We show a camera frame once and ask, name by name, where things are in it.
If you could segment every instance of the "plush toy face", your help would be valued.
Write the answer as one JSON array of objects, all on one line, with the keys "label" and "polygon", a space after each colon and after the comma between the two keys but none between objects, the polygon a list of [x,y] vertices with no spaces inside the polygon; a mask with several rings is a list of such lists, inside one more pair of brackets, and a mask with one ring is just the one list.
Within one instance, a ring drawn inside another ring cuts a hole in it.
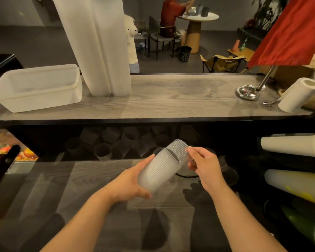
[{"label": "plush toy face", "polygon": [[125,16],[125,30],[126,34],[130,35],[131,37],[134,37],[135,35],[138,35],[138,29],[134,25],[134,19],[128,15]]}]

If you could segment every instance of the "cardboard box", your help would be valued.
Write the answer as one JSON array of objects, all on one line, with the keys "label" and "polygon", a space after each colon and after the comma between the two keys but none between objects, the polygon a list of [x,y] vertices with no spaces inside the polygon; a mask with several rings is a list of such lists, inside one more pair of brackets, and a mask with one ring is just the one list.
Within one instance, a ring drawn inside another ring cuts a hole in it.
[{"label": "cardboard box", "polygon": [[[260,66],[259,73],[267,74],[270,66]],[[275,79],[283,89],[289,88],[299,78],[313,78],[315,75],[315,54],[309,65],[277,66],[271,78]]]}]

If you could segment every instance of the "white rectangular bin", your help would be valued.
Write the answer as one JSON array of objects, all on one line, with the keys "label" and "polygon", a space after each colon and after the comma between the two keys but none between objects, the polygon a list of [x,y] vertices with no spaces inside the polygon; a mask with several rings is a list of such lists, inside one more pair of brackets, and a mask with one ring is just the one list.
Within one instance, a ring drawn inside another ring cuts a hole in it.
[{"label": "white rectangular bin", "polygon": [[82,91],[75,64],[13,70],[0,78],[0,103],[15,113],[77,103]]}]

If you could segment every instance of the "white bear plush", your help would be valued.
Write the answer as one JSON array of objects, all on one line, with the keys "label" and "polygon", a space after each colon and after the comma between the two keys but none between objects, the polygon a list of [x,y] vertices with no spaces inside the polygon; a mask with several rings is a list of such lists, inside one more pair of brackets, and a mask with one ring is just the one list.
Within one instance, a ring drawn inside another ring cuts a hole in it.
[{"label": "white bear plush", "polygon": [[140,68],[134,42],[135,35],[138,35],[138,29],[134,25],[135,20],[132,17],[126,14],[124,16],[127,38],[128,63],[130,64],[131,73],[138,73],[140,71]]}]

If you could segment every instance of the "trash can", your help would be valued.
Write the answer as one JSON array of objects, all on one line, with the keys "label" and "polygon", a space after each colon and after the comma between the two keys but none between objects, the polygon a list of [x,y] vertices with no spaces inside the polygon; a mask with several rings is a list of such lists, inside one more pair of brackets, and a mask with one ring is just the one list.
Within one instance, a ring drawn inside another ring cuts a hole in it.
[{"label": "trash can", "polygon": [[180,48],[179,60],[181,62],[188,62],[189,56],[190,56],[190,52],[191,52],[191,47],[182,46]]}]

